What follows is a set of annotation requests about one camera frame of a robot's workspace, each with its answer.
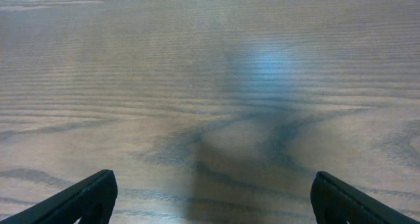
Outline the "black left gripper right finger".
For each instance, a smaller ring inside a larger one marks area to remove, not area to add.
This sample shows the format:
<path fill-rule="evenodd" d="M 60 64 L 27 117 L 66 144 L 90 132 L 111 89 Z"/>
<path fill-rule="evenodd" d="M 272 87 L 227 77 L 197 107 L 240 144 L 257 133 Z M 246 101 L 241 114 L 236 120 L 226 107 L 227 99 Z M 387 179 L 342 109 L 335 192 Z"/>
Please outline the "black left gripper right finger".
<path fill-rule="evenodd" d="M 316 174 L 310 201 L 317 224 L 419 224 L 325 171 Z"/>

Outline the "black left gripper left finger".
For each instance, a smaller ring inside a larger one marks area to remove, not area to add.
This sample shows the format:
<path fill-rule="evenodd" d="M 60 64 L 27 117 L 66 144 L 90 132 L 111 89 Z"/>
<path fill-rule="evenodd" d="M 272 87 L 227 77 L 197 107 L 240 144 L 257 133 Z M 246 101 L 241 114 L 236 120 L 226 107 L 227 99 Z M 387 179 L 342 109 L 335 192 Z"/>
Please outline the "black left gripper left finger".
<path fill-rule="evenodd" d="M 117 198 L 112 170 L 103 169 L 2 224 L 108 224 Z"/>

